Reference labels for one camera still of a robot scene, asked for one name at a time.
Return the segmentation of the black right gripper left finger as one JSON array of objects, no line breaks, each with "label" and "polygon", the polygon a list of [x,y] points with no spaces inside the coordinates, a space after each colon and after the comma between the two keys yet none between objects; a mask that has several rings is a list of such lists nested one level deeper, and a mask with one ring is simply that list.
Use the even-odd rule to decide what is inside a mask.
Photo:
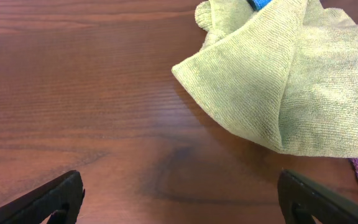
[{"label": "black right gripper left finger", "polygon": [[75,224],[84,197],[81,175],[71,170],[0,207],[0,224]]}]

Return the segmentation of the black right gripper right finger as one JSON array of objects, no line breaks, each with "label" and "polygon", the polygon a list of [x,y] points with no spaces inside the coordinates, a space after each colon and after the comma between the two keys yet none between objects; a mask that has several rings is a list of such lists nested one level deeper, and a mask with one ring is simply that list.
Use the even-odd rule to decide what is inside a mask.
[{"label": "black right gripper right finger", "polygon": [[286,224],[358,224],[358,204],[292,170],[283,170],[278,200]]}]

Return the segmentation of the light green microfiber cloth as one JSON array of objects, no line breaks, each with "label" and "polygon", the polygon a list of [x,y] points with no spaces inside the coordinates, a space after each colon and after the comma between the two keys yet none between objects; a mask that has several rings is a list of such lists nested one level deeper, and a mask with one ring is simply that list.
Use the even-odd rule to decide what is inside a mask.
[{"label": "light green microfiber cloth", "polygon": [[230,133],[282,154],[358,158],[358,24],[319,1],[205,1],[207,35],[172,68]]}]

